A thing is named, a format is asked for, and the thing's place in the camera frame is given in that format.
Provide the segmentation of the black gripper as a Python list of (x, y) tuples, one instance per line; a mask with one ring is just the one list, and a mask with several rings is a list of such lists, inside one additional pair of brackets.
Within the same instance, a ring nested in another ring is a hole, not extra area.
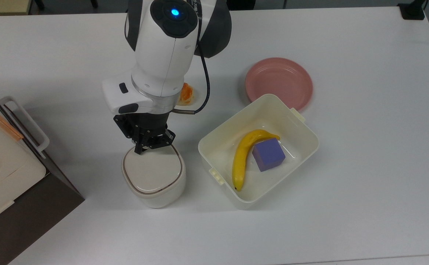
[[(129, 113), (115, 115), (113, 120), (126, 138), (134, 138), (134, 153), (141, 155), (147, 149), (170, 146), (176, 135), (167, 129), (170, 112), (164, 114)], [(147, 131), (157, 131), (149, 136)]]

